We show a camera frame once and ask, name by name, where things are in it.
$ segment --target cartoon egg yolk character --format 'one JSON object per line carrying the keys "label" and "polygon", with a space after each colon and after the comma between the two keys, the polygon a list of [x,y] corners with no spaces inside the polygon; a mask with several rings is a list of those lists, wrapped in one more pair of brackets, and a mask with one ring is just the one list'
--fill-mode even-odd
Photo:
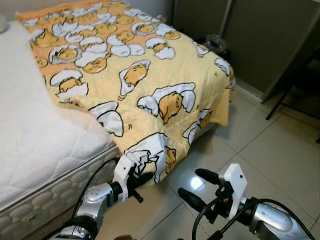
{"label": "cartoon egg yolk character", "polygon": [[232,84],[234,79],[235,79],[235,71],[234,71],[234,68],[230,66],[230,85]]}
{"label": "cartoon egg yolk character", "polygon": [[71,36],[76,36],[76,35],[82,35],[84,38],[87,37],[91,37],[97,34],[97,30],[93,29],[93,30],[89,30],[89,29],[85,29],[85,30],[81,30],[79,32],[76,32],[74,34],[72,34]]}
{"label": "cartoon egg yolk character", "polygon": [[209,48],[207,48],[205,45],[199,44],[198,47],[201,48],[203,51],[210,51]]}
{"label": "cartoon egg yolk character", "polygon": [[175,91],[160,99],[159,115],[163,120],[163,124],[166,124],[171,117],[177,115],[182,107],[182,99],[183,97]]}
{"label": "cartoon egg yolk character", "polygon": [[168,39],[168,40],[175,40],[175,39],[178,39],[178,38],[180,38],[180,32],[178,32],[178,31],[168,31],[165,35],[164,35],[164,37],[166,38],[166,39]]}
{"label": "cartoon egg yolk character", "polygon": [[124,76],[124,81],[131,87],[131,84],[136,86],[140,80],[142,80],[148,73],[148,70],[144,64],[137,64],[131,67]]}
{"label": "cartoon egg yolk character", "polygon": [[80,100],[69,98],[69,104],[74,104],[76,107],[84,108],[85,106],[80,102]]}
{"label": "cartoon egg yolk character", "polygon": [[146,14],[146,13],[140,13],[139,14],[141,17],[146,17],[146,16],[148,16],[148,14]]}
{"label": "cartoon egg yolk character", "polygon": [[75,17],[72,15],[65,15],[64,22],[68,24],[73,24],[75,22]]}
{"label": "cartoon egg yolk character", "polygon": [[211,112],[209,112],[203,119],[200,119],[199,127],[202,129],[204,128],[208,123],[211,116]]}
{"label": "cartoon egg yolk character", "polygon": [[109,3],[109,4],[111,4],[112,6],[114,6],[114,7],[121,7],[122,5],[126,5],[124,2],[122,2],[122,1],[117,1],[117,2],[113,2],[113,3]]}
{"label": "cartoon egg yolk character", "polygon": [[130,24],[134,21],[134,18],[127,15],[118,15],[116,17],[115,23],[117,24]]}
{"label": "cartoon egg yolk character", "polygon": [[115,31],[117,31],[118,27],[114,24],[109,23],[109,22],[103,22],[101,24],[95,25],[94,29],[99,34],[112,34]]}
{"label": "cartoon egg yolk character", "polygon": [[26,26],[25,27],[30,33],[32,33],[33,31],[35,31],[37,28],[38,28],[38,26],[37,25],[35,25],[35,26]]}
{"label": "cartoon egg yolk character", "polygon": [[77,56],[77,51],[75,49],[71,49],[69,47],[62,48],[60,51],[56,53],[56,56],[62,60],[70,60],[74,59]]}
{"label": "cartoon egg yolk character", "polygon": [[37,56],[35,59],[36,59],[36,63],[38,64],[39,68],[43,68],[48,65],[48,60],[46,60],[44,58]]}
{"label": "cartoon egg yolk character", "polygon": [[176,153],[177,151],[173,148],[169,148],[167,146],[164,147],[165,149],[165,155],[166,155],[166,167],[165,172],[168,174],[171,172],[174,164],[176,163]]}
{"label": "cartoon egg yolk character", "polygon": [[98,9],[96,10],[96,13],[97,13],[97,14],[106,14],[108,11],[109,11],[109,7],[103,6],[103,7],[101,7],[101,8],[98,8]]}
{"label": "cartoon egg yolk character", "polygon": [[132,40],[135,35],[131,31],[123,31],[117,35],[119,41],[126,43]]}
{"label": "cartoon egg yolk character", "polygon": [[51,24],[63,24],[65,21],[65,17],[62,15],[56,15],[56,16],[52,16],[50,18],[47,19],[47,21]]}
{"label": "cartoon egg yolk character", "polygon": [[99,45],[99,44],[101,44],[101,43],[99,43],[99,42],[93,42],[93,43],[89,43],[89,44],[83,45],[82,48],[83,48],[83,50],[85,51],[87,48],[90,48],[90,47],[92,47],[92,46],[94,46],[94,45]]}
{"label": "cartoon egg yolk character", "polygon": [[60,83],[59,91],[60,93],[65,93],[68,89],[71,89],[76,85],[80,86],[81,84],[82,83],[79,79],[74,79],[73,77],[71,77]]}
{"label": "cartoon egg yolk character", "polygon": [[136,28],[139,32],[141,33],[150,33],[151,31],[153,31],[155,28],[152,25],[149,24],[141,24],[140,26],[138,26]]}
{"label": "cartoon egg yolk character", "polygon": [[90,21],[92,21],[92,19],[94,19],[93,13],[87,13],[87,14],[80,15],[77,17],[78,23],[80,25],[88,24],[88,23],[90,23]]}
{"label": "cartoon egg yolk character", "polygon": [[167,43],[159,43],[153,47],[155,53],[159,53],[162,49],[169,47]]}
{"label": "cartoon egg yolk character", "polygon": [[96,74],[101,72],[107,67],[107,59],[99,57],[94,61],[89,62],[82,69],[90,74]]}
{"label": "cartoon egg yolk character", "polygon": [[52,33],[45,29],[41,35],[36,37],[34,43],[41,48],[47,48],[54,46],[57,41],[58,38],[53,36]]}

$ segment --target robotic arm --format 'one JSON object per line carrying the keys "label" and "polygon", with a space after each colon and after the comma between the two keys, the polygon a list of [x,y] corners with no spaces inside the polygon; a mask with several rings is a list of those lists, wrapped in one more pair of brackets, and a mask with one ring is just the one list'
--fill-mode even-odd
{"label": "robotic arm", "polygon": [[72,218],[61,228],[47,235],[44,240],[94,240],[103,224],[104,213],[118,200],[125,202],[135,197],[139,203],[143,198],[136,188],[145,184],[154,175],[133,176],[136,165],[126,156],[122,156],[114,169],[111,184],[102,183],[86,189]]}
{"label": "robotic arm", "polygon": [[[154,175],[142,174],[139,178],[133,176],[136,165],[126,156],[122,156],[114,170],[114,178],[111,184],[103,183],[91,186],[85,190],[79,207],[73,217],[61,228],[50,233],[44,240],[94,240],[103,224],[104,213],[118,200],[125,202],[129,197],[135,197],[139,203],[143,198],[135,189]],[[223,238],[223,233],[235,220],[248,226],[249,231],[261,240],[315,240],[302,229],[303,224],[297,222],[297,218],[289,209],[270,206],[264,202],[275,203],[268,199],[256,199],[244,197],[247,180],[239,164],[231,164],[224,174],[218,175],[206,169],[197,169],[195,173],[208,182],[218,185],[216,191],[217,201],[213,210],[209,204],[205,204],[201,198],[183,188],[179,188],[178,194],[192,208],[203,213],[211,224],[220,215],[231,221],[221,230],[213,234],[209,240]],[[197,230],[197,220],[193,230]],[[195,240],[196,232],[192,231],[192,240]]]}
{"label": "robotic arm", "polygon": [[[219,186],[215,195],[217,200],[220,200],[214,205],[213,210],[211,207],[207,207],[204,212],[209,222],[213,224],[218,215],[231,220],[221,231],[213,234],[209,240],[222,239],[223,233],[235,220],[248,226],[249,231],[261,240],[315,240],[298,217],[286,206],[270,199],[256,199],[254,197],[247,199],[244,197],[247,180],[239,164],[231,164],[221,175],[206,169],[197,169],[195,173],[209,183]],[[198,212],[207,206],[201,198],[183,188],[179,188],[178,194]],[[281,205],[282,208],[267,205],[264,202]],[[194,235],[192,238],[194,240],[196,233],[192,232],[192,235]]]}

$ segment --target black cable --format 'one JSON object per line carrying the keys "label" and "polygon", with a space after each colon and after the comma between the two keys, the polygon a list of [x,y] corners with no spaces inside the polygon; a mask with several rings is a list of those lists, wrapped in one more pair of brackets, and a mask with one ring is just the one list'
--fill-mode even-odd
{"label": "black cable", "polygon": [[72,217],[71,218],[74,218],[75,215],[76,215],[76,212],[78,210],[78,207],[79,207],[79,204],[89,186],[89,184],[91,183],[91,181],[94,179],[94,177],[97,175],[97,173],[107,164],[107,163],[110,163],[111,161],[115,161],[116,162],[116,158],[112,158],[112,159],[109,159],[107,161],[105,161],[104,163],[102,163],[98,168],[97,170],[95,170],[95,172],[91,175],[91,177],[89,178],[88,182],[86,183],[86,185],[84,186],[82,192],[81,192],[81,195],[79,196],[78,200],[76,201],[76,204],[74,206],[74,209],[73,209],[73,213],[72,213]]}
{"label": "black cable", "polygon": [[202,208],[201,212],[199,212],[198,216],[196,217],[193,228],[192,228],[192,240],[196,240],[196,233],[197,228],[199,225],[199,222],[201,218],[205,215],[206,211],[208,211],[213,205],[215,205],[217,202],[221,201],[224,198],[224,196],[219,196],[215,199],[213,199],[209,204],[207,204],[205,207]]}
{"label": "black cable", "polygon": [[310,238],[311,240],[316,240],[314,236],[312,236],[311,232],[307,229],[307,227],[302,223],[302,221],[288,207],[286,207],[285,205],[283,205],[282,203],[276,200],[267,199],[267,198],[257,199],[255,201],[250,202],[248,205],[244,206],[220,231],[216,231],[210,238],[208,238],[208,240],[221,239],[223,237],[223,234],[228,230],[228,228],[231,227],[232,224],[235,223],[235,221],[237,220],[237,218],[239,218],[241,214],[243,214],[246,210],[253,208],[255,205],[261,204],[261,203],[275,204],[281,207],[282,209],[284,209],[286,212],[288,212],[288,214],[290,214],[290,216],[292,216],[296,220],[296,222],[300,225],[300,227],[303,229],[303,231],[308,236],[308,238]]}

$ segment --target bed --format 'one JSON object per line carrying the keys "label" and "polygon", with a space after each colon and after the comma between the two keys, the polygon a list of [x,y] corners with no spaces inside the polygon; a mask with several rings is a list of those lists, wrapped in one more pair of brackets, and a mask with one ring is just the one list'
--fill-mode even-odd
{"label": "bed", "polygon": [[17,19],[0,38],[0,238],[72,207],[104,161],[125,155],[157,184],[211,124],[228,124],[232,67],[123,1]]}
{"label": "bed", "polygon": [[[119,155],[90,114],[52,103],[27,36],[11,22],[0,37],[0,239],[7,240],[71,208],[90,175]],[[99,180],[111,180],[114,167]]]}

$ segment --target tiled floor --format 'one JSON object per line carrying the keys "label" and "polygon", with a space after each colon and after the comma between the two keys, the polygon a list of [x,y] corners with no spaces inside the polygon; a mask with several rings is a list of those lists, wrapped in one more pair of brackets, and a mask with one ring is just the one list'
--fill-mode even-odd
{"label": "tiled floor", "polygon": [[[315,143],[320,123],[285,107],[267,121],[274,104],[272,99],[262,105],[238,89],[230,105],[229,126],[194,142],[188,156],[159,185],[138,190],[143,203],[130,198],[112,207],[97,239],[132,235],[137,240],[190,240],[197,213],[180,199],[178,188],[195,192],[208,203],[217,187],[197,177],[195,169],[222,172],[239,163],[248,181],[247,197],[280,201],[320,240],[320,146]],[[197,239],[207,239],[225,223],[221,217],[214,225],[202,219]],[[223,239],[257,238],[236,223]]]}

